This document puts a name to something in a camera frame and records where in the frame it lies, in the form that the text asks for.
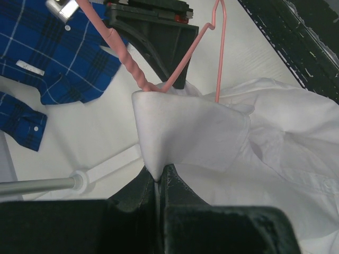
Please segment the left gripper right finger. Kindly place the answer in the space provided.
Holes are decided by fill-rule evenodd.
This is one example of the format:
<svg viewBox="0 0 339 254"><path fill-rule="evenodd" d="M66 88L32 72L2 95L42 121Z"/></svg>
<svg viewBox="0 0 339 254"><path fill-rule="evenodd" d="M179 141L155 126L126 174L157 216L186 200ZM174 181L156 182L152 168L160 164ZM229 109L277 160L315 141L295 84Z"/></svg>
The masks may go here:
<svg viewBox="0 0 339 254"><path fill-rule="evenodd" d="M160 222L165 253L300 253L287 216L269 206L211 206L164 167Z"/></svg>

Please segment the white shirt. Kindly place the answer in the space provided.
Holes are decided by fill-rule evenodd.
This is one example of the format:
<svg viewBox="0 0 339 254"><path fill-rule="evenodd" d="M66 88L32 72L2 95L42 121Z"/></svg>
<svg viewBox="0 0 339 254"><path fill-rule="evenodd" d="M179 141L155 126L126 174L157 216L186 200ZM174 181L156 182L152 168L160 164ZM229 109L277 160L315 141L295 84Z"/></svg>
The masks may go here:
<svg viewBox="0 0 339 254"><path fill-rule="evenodd" d="M302 253L338 253L338 104L267 78L213 94L135 92L141 154L211 205L285 212Z"/></svg>

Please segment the pink wire hanger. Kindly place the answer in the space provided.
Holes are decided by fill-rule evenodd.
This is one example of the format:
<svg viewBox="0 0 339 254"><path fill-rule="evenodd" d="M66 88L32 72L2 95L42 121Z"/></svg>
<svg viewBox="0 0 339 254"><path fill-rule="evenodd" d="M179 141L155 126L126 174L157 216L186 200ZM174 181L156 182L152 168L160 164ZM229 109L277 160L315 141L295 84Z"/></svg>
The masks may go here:
<svg viewBox="0 0 339 254"><path fill-rule="evenodd" d="M225 45L225 33L226 33L226 5L225 1L215 1L215 4L212 9L212 19L210 23L206 23L204 27L199 32L197 38L193 41L187 53L181 60L181 62L176 67L175 71L172 73L170 78L167 80L166 84L162 88L158 88L154 84L147 81L144 72L139 68L138 64L133 60L131 54L127 50L126 46L122 42L118 32L113 28L107 28L104 22L100 19L96 11L93 9L89 1L77 1L76 2L84 14L87 16L89 21L93 24L96 30L99 32L101 37L109 45L109 47L117 54L120 62L125 66L126 70L132 75L136 81L139 88L144 92L162 92L166 93L174 84L174 82L179 77L179 74L182 72L183 68L186 66L188 61L191 59L196 47L200 43L202 37L204 36L207 29L214 30L216 28L216 12L218 6L222 7L223 13L223 22L222 22L222 33L221 33L221 42L220 42L220 53L219 53L219 65L218 65L218 75L217 75L217 84L216 84L216 94L215 102L219 102L220 97L220 86L221 86L221 76L222 76L222 67L223 67L223 58L224 58L224 45Z"/></svg>

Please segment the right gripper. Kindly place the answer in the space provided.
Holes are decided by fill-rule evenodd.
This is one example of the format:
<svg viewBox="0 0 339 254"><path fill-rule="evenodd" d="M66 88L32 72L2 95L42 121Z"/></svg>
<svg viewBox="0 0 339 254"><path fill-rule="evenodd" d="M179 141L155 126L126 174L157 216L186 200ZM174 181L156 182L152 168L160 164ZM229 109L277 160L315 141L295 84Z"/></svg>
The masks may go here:
<svg viewBox="0 0 339 254"><path fill-rule="evenodd" d="M133 45L161 81L169 79L196 39L189 24L193 9L185 1L105 1L108 27Z"/></svg>

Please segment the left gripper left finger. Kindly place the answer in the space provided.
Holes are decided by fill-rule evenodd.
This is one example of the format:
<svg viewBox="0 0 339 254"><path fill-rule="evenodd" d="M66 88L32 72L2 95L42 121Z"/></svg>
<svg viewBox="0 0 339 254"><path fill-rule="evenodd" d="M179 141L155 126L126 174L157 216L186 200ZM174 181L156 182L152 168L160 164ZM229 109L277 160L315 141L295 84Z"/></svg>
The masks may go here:
<svg viewBox="0 0 339 254"><path fill-rule="evenodd" d="M156 253L154 181L107 199L1 204L1 253Z"/></svg>

